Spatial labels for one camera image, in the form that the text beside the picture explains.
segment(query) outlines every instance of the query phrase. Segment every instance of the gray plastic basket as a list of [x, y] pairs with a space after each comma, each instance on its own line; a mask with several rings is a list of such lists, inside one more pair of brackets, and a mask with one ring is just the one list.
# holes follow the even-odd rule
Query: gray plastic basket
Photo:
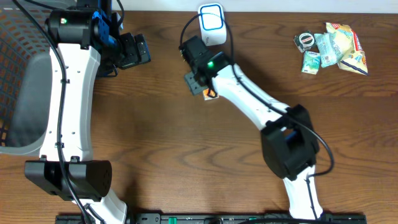
[[[38, 1], [65, 9], [74, 0]], [[51, 11], [19, 0], [44, 27]], [[0, 0], [0, 153], [38, 154], [49, 116], [49, 43], [10, 0]]]

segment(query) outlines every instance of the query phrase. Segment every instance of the blue outline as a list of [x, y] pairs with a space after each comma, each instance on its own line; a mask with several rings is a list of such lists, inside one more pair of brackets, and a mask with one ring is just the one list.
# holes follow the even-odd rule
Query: blue outline
[[203, 20], [203, 15], [201, 15], [201, 16], [200, 16], [200, 17], [201, 17], [201, 26], [203, 27], [204, 30], [207, 30], [207, 31], [209, 31], [209, 30], [215, 30], [215, 29], [221, 29], [221, 28], [223, 28], [223, 26], [224, 26], [223, 13], [221, 12], [221, 7], [220, 7], [219, 5], [217, 5], [217, 4], [212, 4], [212, 5], [209, 5], [209, 6], [203, 6], [203, 7], [200, 8], [200, 13], [201, 13], [201, 14], [203, 13], [201, 10], [202, 10], [204, 7], [211, 7], [211, 6], [217, 6], [218, 9], [220, 9], [221, 26], [218, 27], [218, 28], [206, 29], [206, 28], [205, 28], [205, 22], [204, 22], [204, 20]]

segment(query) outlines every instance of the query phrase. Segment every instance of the group of snack packages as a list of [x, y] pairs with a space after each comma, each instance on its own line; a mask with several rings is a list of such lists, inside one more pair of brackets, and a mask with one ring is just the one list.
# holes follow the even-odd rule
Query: group of snack packages
[[[319, 65], [325, 68], [337, 63], [342, 70], [368, 75], [365, 52], [355, 31], [350, 26], [329, 22], [326, 23], [326, 29], [327, 33], [314, 35], [315, 41], [311, 46], [308, 45], [308, 38], [295, 37], [297, 47], [304, 52], [302, 72], [317, 74]], [[319, 53], [307, 51], [315, 44]]]

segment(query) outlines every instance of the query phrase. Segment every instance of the wood grain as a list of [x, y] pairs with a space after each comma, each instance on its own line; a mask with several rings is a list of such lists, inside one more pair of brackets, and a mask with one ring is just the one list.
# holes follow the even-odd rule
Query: wood grain
[[[192, 12], [127, 12], [125, 31], [143, 33], [152, 61], [95, 83], [91, 138], [95, 159], [113, 165], [112, 188], [134, 208], [165, 213], [263, 213], [288, 210], [283, 183], [262, 159], [256, 127], [225, 99], [193, 97], [178, 51]], [[396, 15], [226, 13], [236, 61], [262, 89], [304, 105], [332, 147], [335, 170], [317, 179], [333, 213], [364, 213], [368, 223], [398, 214], [398, 20]], [[366, 52], [370, 76], [321, 69], [300, 73], [294, 35], [349, 24]], [[198, 22], [185, 38], [199, 34]], [[229, 45], [215, 50], [229, 52]], [[53, 223], [77, 212], [24, 177], [28, 157], [0, 155], [0, 223]], [[318, 170], [326, 169], [324, 150]]]

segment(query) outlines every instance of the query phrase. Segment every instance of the green light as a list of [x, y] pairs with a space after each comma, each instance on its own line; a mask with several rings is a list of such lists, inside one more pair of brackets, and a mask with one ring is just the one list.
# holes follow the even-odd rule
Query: green light
[[214, 67], [214, 63], [213, 63], [213, 62], [208, 62], [208, 63], [207, 63], [207, 67], [213, 68], [213, 67]]

